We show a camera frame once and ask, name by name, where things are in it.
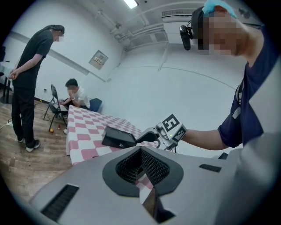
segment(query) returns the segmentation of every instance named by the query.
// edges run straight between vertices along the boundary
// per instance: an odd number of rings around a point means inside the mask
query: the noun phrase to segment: white wall
[[[31,38],[38,30],[49,24],[61,24],[65,27],[63,42],[54,42],[51,50],[66,58],[74,66],[65,64],[59,58],[50,55],[44,59],[39,70],[36,84],[36,97],[50,100],[44,88],[50,92],[53,83],[59,96],[67,97],[65,83],[75,78],[79,85],[85,86],[88,95],[95,97],[96,91],[107,79],[111,71],[120,63],[122,46],[102,26],[96,24],[93,16],[72,1],[39,0],[35,2],[15,24],[12,31]],[[5,61],[16,63],[26,43],[10,36],[6,39]],[[93,55],[100,50],[108,61],[101,70],[89,64]],[[75,69],[78,65],[85,72]]]
[[[217,129],[230,112],[235,89],[243,78],[245,61],[208,56],[170,45],[158,71],[165,45],[129,51],[97,97],[103,113],[125,118],[144,130],[174,113],[187,129]],[[181,142],[177,152],[213,157],[207,151]]]

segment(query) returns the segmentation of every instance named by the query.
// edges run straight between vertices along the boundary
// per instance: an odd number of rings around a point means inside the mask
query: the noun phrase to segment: black box
[[[135,141],[135,137],[130,133],[120,131],[112,127],[106,127],[104,130],[102,144],[114,148],[126,149],[136,146],[137,144]]]

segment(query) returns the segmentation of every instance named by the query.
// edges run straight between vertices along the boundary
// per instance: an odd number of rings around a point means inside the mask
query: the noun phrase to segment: hand
[[[12,70],[12,72],[11,72],[10,75],[9,75],[9,79],[15,80],[15,79],[17,79],[18,75],[19,75],[19,72],[18,72],[17,69]]]

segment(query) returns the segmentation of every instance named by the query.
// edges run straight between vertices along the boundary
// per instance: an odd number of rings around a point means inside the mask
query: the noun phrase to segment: seated person
[[[66,108],[68,108],[70,105],[74,105],[83,109],[90,108],[90,101],[87,97],[85,89],[78,86],[78,83],[74,78],[66,82],[65,86],[67,87],[69,98],[67,98],[64,102],[60,101],[60,105],[64,105]]]

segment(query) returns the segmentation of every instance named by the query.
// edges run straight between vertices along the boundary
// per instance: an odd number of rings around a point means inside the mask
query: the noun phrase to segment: checkered tablecloth
[[[132,133],[135,138],[141,133],[141,130],[124,119],[105,116],[72,105],[68,110],[67,121],[66,145],[73,165],[120,150],[101,144],[106,126]],[[158,143],[142,142],[138,145],[157,147]],[[147,176],[144,175],[138,180],[137,187],[141,190],[140,201],[142,202],[142,199],[145,199],[144,196],[150,193],[153,186]]]

